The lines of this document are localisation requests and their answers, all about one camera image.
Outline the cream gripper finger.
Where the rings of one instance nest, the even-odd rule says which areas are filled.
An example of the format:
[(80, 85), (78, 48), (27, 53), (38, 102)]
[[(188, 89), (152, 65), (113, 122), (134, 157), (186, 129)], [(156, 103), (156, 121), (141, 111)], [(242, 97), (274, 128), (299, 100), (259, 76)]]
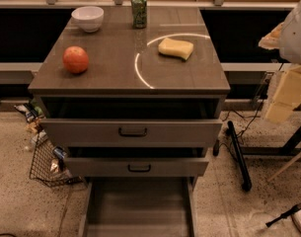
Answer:
[(279, 49), (279, 39), (283, 24), (278, 24), (273, 30), (271, 30), (267, 35), (261, 38), (259, 41), (259, 47), (272, 50)]
[(285, 71), (277, 71), (272, 76), (263, 118), (271, 123), (280, 124), (300, 105), (301, 65), (292, 64)]

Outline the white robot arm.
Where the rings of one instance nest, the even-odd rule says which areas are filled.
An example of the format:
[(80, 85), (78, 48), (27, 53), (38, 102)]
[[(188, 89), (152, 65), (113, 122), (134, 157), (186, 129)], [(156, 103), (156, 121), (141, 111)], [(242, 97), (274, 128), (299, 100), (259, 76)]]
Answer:
[(282, 23), (261, 38), (259, 47), (278, 49), (279, 56), (291, 63), (273, 76), (264, 108), (265, 120), (282, 123), (301, 105), (301, 0)]

